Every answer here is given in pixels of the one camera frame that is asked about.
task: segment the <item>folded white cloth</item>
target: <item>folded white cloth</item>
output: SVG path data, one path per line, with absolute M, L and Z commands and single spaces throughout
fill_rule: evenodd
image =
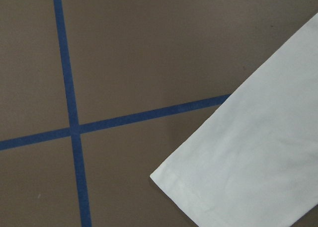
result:
M 200 227 L 289 227 L 318 204 L 318 14 L 151 179 Z

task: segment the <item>blue grid line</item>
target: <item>blue grid line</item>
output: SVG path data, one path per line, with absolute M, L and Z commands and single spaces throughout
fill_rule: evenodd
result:
M 69 114 L 70 135 L 72 140 L 73 159 L 75 167 L 75 177 L 78 190 L 79 212 L 82 227 L 91 227 L 91 218 L 89 210 L 89 199 L 85 176 L 84 157 L 80 140 L 80 125 L 78 111 L 76 106 L 76 98 L 74 91 L 74 83 L 69 56 L 68 41 L 66 36 L 62 0 L 53 0 L 56 26 L 60 44 L 60 54 L 62 62 L 62 70 L 64 77 L 66 101 Z
M 149 119 L 156 119 L 156 118 L 161 118 L 161 117 L 170 116 L 174 114 L 189 112 L 192 110 L 208 108 L 208 107 L 222 104 L 228 97 L 229 97 L 229 94 L 226 94 L 226 95 L 212 97 L 208 99 L 192 101 L 189 103 L 178 104 L 174 106 L 154 109 L 154 110 L 145 111 L 141 113 L 135 113 L 135 114 L 130 114 L 126 116 L 106 119 L 102 121 L 96 121 L 96 122 L 92 122 L 88 124 L 82 124 L 79 126 L 79 131 L 81 134 L 84 134 L 84 133 L 89 133 L 89 132 L 98 131 L 102 129 L 109 129 L 109 128 L 113 128 L 117 126 L 122 126 L 126 124 L 138 123 L 138 122 L 149 120 Z M 16 147 L 21 147 L 21 146 L 25 146 L 29 144 L 36 144 L 36 143 L 40 143 L 40 142 L 44 142 L 48 140 L 69 137 L 70 135 L 71 135 L 70 129 L 65 128 L 65 129 L 58 129 L 54 131 L 29 135 L 25 137 L 10 139 L 10 140 L 4 140 L 4 141 L 0 141 L 0 151 L 16 148 Z

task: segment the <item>brown surface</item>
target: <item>brown surface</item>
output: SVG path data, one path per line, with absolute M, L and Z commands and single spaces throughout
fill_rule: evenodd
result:
M 215 107 L 82 135 L 93 226 L 196 226 L 149 175 L 214 110 Z
M 80 123 L 233 92 L 317 1 L 63 0 Z
M 1 227 L 80 227 L 69 138 L 0 152 Z
M 69 125 L 53 0 L 0 0 L 0 140 Z

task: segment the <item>vertical blue line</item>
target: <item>vertical blue line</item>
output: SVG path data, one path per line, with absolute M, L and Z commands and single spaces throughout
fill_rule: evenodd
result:
M 79 198 L 79 211 L 82 227 L 91 227 L 89 200 L 85 177 L 84 158 L 80 140 L 80 125 L 76 106 L 74 83 L 66 36 L 62 0 L 53 0 L 56 18 L 56 26 L 59 37 L 60 53 L 66 93 L 66 101 L 69 113 L 70 134 L 72 140 L 73 159 L 75 166 L 76 183 Z

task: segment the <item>blue line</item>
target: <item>blue line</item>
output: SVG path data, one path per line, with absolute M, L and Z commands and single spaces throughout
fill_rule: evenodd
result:
M 69 113 L 70 134 L 73 148 L 73 159 L 75 167 L 75 176 L 79 198 L 79 211 L 82 227 L 91 227 L 91 218 L 89 210 L 89 199 L 85 177 L 84 158 L 80 140 L 80 125 L 78 111 L 76 106 L 75 91 L 71 62 L 69 56 L 68 42 L 66 36 L 62 0 L 53 0 L 56 18 L 56 26 L 59 37 L 61 62 L 63 69 L 66 101 Z
M 0 151 L 6 149 L 12 149 L 20 146 L 25 146 L 29 144 L 36 144 L 44 141 L 49 141 L 53 139 L 65 138 L 70 135 L 70 129 L 58 129 L 54 131 L 48 131 L 40 134 L 34 134 L 29 136 L 24 136 L 16 139 L 10 139 L 0 142 Z
M 88 124 L 80 125 L 80 133 L 88 133 L 102 129 L 113 128 L 116 126 L 132 124 L 136 122 L 141 122 L 144 120 L 160 118 L 168 115 L 179 114 L 191 110 L 202 109 L 211 107 L 214 105 L 222 104 L 230 95 L 221 95 L 213 98 L 202 99 L 198 101 L 193 101 L 184 104 L 178 104 L 170 107 L 150 110 L 146 112 L 141 112 L 137 114 L 131 114 L 126 116 L 121 116 L 112 119 L 106 119 L 102 121 L 92 122 Z

